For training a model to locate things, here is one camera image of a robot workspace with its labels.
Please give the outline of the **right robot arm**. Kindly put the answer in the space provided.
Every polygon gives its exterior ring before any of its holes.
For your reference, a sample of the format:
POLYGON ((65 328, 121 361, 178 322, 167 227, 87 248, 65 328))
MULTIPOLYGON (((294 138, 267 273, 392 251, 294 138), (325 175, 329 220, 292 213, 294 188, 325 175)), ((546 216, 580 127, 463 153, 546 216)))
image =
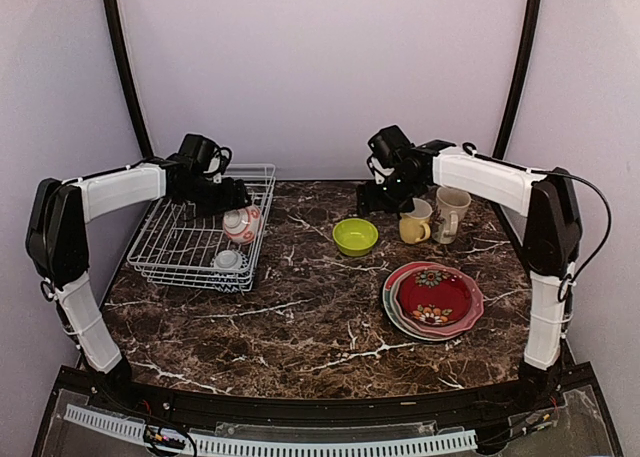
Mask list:
POLYGON ((372 179, 357 188, 357 211, 400 213, 430 187, 465 191, 524 218, 516 250, 532 284, 529 334, 510 401, 534 409, 559 384, 561 341, 572 317, 573 287, 585 266, 577 261, 583 226, 574 185, 562 168, 541 170, 442 140, 416 145, 392 125, 367 142, 372 179))

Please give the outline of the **light blue plate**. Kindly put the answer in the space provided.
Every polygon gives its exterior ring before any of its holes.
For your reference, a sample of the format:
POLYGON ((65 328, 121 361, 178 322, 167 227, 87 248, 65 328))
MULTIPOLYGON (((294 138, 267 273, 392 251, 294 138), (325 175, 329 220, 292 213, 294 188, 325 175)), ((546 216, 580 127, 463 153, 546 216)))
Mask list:
POLYGON ((389 321, 403 334, 419 342, 435 344, 444 343, 447 340, 450 340, 450 337, 439 336, 433 332, 419 330, 415 325, 409 323, 402 315, 400 305, 396 301, 396 295, 399 291, 403 278, 408 275, 409 273, 406 272, 404 275, 398 277, 394 282, 391 282, 391 279, 387 279, 385 281, 382 289, 382 304, 389 321))

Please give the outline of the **pink rimmed plate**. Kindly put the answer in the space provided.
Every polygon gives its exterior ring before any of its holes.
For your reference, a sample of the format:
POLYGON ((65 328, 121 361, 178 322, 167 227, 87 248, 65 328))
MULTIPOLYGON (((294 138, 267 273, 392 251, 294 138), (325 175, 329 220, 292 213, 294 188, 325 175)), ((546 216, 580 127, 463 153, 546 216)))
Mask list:
POLYGON ((462 273, 461 271, 451 267, 446 267, 440 264, 427 263, 427 265, 422 269, 424 268, 427 268, 427 269, 435 268, 435 269, 451 271, 461 276, 472 292, 473 299, 472 299, 471 309, 467 313, 467 315, 463 317, 460 321, 444 327, 425 326, 416 321, 410 320, 408 317, 405 317, 403 313, 402 315, 408 320, 409 323, 412 323, 413 325, 415 325, 419 330, 433 332, 434 334, 437 334, 439 336, 454 338, 470 330, 484 313, 484 304, 483 304, 484 296, 480 291, 479 287, 477 286, 476 282, 466 274, 462 273))

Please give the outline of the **lime green bowl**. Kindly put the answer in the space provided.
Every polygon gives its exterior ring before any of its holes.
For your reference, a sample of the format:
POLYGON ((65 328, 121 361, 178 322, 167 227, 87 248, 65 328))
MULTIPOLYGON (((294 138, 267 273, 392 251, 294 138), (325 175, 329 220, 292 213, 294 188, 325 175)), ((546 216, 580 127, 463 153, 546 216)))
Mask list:
POLYGON ((339 251, 349 257, 367 255, 379 238, 378 229, 369 221, 348 218, 338 222, 332 231, 339 251))

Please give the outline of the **pale yellow mug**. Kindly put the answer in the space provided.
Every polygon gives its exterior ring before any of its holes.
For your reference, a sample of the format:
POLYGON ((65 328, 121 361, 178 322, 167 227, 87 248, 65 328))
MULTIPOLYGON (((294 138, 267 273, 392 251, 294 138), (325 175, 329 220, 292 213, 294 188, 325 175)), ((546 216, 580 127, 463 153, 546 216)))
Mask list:
POLYGON ((432 206, 423 199, 413 199, 414 210, 401 213, 399 234, 405 244, 415 245, 428 240, 431 236, 430 221, 432 206))

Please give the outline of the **white patterned mug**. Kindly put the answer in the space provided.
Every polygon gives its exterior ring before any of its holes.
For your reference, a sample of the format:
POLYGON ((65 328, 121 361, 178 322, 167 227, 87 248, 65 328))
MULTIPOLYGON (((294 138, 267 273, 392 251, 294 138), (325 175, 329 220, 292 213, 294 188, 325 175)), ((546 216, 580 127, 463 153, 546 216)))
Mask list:
POLYGON ((456 239, 471 202, 471 195, 465 191, 449 187, 437 189, 432 230, 432 238, 437 243, 447 245, 456 239))

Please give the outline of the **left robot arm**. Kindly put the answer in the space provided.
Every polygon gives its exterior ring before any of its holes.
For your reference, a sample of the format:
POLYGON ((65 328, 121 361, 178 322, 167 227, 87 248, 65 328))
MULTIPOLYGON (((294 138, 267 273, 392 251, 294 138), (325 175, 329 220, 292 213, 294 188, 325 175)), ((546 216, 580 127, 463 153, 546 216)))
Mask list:
POLYGON ((86 365, 106 376, 103 398, 120 413, 141 404, 130 383, 131 366, 112 338, 93 295, 86 227, 94 219, 165 197, 194 204, 202 216, 243 209, 251 198, 245 183, 225 174, 232 157, 226 147, 197 134, 183 138, 167 158, 70 180, 47 178, 36 190, 26 234, 26 252, 41 278, 43 297, 54 303, 66 335, 86 365))

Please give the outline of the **white bowl with red pattern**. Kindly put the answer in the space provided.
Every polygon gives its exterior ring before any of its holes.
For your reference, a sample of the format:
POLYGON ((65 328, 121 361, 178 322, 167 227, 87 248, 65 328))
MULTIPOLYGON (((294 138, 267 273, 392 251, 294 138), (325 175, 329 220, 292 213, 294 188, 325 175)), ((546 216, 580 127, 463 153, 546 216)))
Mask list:
POLYGON ((252 243, 263 226, 263 217, 256 205, 226 212, 223 216, 223 231, 234 243, 252 243))

